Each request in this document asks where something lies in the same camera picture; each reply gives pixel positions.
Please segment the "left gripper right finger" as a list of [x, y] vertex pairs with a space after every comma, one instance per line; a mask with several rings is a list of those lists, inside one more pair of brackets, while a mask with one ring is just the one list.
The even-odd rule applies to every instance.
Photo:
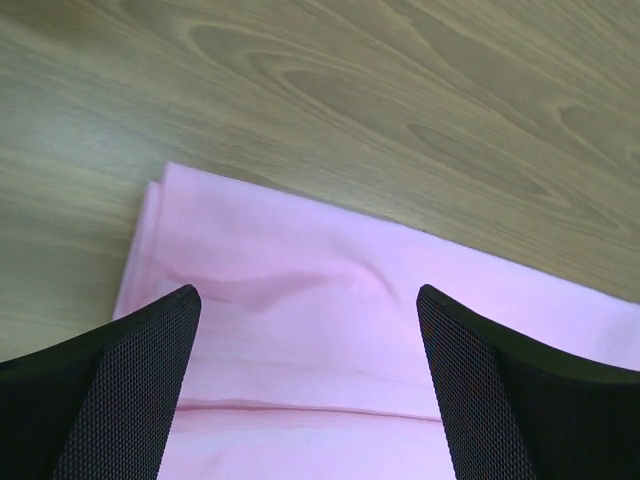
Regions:
[[638, 372], [548, 346], [431, 285], [417, 311], [456, 478], [638, 478]]

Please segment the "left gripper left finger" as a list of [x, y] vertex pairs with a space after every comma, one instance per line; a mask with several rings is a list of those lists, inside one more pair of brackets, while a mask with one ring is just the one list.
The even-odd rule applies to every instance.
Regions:
[[185, 285], [2, 362], [2, 478], [157, 478], [200, 312]]

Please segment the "pink t shirt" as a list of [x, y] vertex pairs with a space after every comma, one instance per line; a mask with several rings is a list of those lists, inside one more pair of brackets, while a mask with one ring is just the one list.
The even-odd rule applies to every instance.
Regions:
[[114, 314], [191, 284], [163, 479], [450, 479], [419, 331], [430, 284], [561, 350], [639, 366], [639, 308], [323, 203], [178, 164], [145, 192]]

